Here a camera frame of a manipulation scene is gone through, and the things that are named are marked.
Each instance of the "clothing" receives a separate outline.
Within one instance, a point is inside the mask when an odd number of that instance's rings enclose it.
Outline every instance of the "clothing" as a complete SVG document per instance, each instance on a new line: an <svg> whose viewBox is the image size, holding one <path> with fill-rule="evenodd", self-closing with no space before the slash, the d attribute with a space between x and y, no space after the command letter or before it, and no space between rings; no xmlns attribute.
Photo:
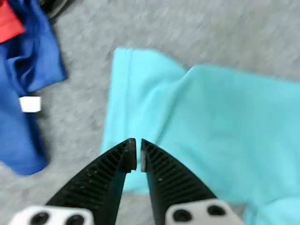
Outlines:
<svg viewBox="0 0 300 225"><path fill-rule="evenodd" d="M102 152L134 137L166 150L229 203L245 222L298 224L300 85L210 65L186 70L152 50L118 48ZM124 191L147 193L146 175Z"/></svg>
<svg viewBox="0 0 300 225"><path fill-rule="evenodd" d="M8 0L0 0L0 43L24 33L25 29L11 9Z"/></svg>
<svg viewBox="0 0 300 225"><path fill-rule="evenodd" d="M42 170L47 161L33 113L21 111L19 97L66 78L58 43L36 0L9 0L26 28L0 44L0 160L21 175Z"/></svg>

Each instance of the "turquoise fabric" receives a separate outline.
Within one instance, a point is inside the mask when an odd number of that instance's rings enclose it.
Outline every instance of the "turquoise fabric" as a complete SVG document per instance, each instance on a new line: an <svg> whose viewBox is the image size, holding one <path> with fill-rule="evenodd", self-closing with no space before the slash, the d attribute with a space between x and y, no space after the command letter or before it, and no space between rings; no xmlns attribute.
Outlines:
<svg viewBox="0 0 300 225"><path fill-rule="evenodd" d="M246 202L246 224L299 224L298 83L118 48L102 152L130 137L168 151L219 198ZM140 164L124 191L148 192Z"/></svg>

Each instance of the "white label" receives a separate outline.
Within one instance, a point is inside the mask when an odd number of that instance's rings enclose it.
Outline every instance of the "white label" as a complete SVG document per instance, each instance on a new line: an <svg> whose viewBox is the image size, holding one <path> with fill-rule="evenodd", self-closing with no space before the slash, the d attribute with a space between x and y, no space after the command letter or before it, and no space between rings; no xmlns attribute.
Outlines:
<svg viewBox="0 0 300 225"><path fill-rule="evenodd" d="M22 112L36 113L41 111L41 97L39 96L24 96L19 98Z"/></svg>

